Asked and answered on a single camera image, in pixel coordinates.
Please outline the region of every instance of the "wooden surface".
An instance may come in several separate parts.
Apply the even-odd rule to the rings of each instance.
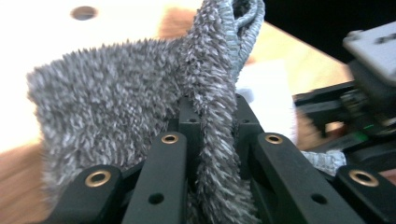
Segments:
[[[73,2],[76,4],[76,1],[70,1],[67,5],[55,6],[48,0],[41,0],[35,5],[20,8],[19,11],[17,5],[5,6],[1,3],[0,6],[3,17],[12,16],[13,14],[9,12],[12,9],[26,16],[25,21],[9,22],[6,28],[3,28],[8,29],[8,36],[6,40],[1,40],[2,47],[5,48],[1,57],[3,62],[7,62],[1,66],[8,74],[7,77],[2,77],[4,80],[2,79],[1,82],[6,83],[2,86],[2,90],[5,91],[1,95],[8,109],[0,114],[4,124],[0,129],[1,223],[38,221],[45,218],[48,213],[41,202],[43,194],[39,190],[41,186],[39,129],[33,115],[34,107],[25,99],[24,75],[34,65],[56,59],[72,49],[100,46],[101,43],[117,43],[126,38],[134,40],[143,37],[170,38],[184,35],[191,27],[195,9],[200,6],[198,1],[181,0],[147,0],[139,1],[144,3],[129,5],[123,1],[114,1],[112,4],[104,4],[107,3],[104,1],[100,2],[102,5],[97,6],[100,13],[92,21],[75,22],[68,21],[71,20],[68,12],[72,9]],[[47,9],[43,9],[47,7],[42,7],[42,4],[53,6],[54,11],[47,17],[42,15],[48,13]],[[40,26],[38,31],[35,30],[35,26],[39,26],[40,22],[49,25],[48,20],[54,21],[51,29]],[[23,27],[28,29],[27,33],[24,33],[26,31],[23,31]],[[63,35],[67,33],[62,29],[69,29],[67,32],[78,34],[62,37],[59,33]],[[49,42],[55,37],[60,39]],[[22,47],[10,46],[9,42],[12,41]],[[6,55],[15,51],[18,53],[25,51],[25,56]],[[259,63],[270,60],[284,61],[292,94],[350,80],[344,64],[265,23],[248,62]],[[322,140],[318,138],[316,130],[310,126],[309,120],[301,115],[298,115],[298,118],[298,147],[306,149],[320,144]]]

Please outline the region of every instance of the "gray fleece fabric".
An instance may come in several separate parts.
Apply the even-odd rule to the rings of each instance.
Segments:
[[[145,159],[188,95],[204,134],[189,222],[259,222],[249,183],[239,177],[232,131],[234,84],[263,15],[262,0],[205,0],[184,37],[83,49],[29,74],[49,204],[86,168],[126,170]]]

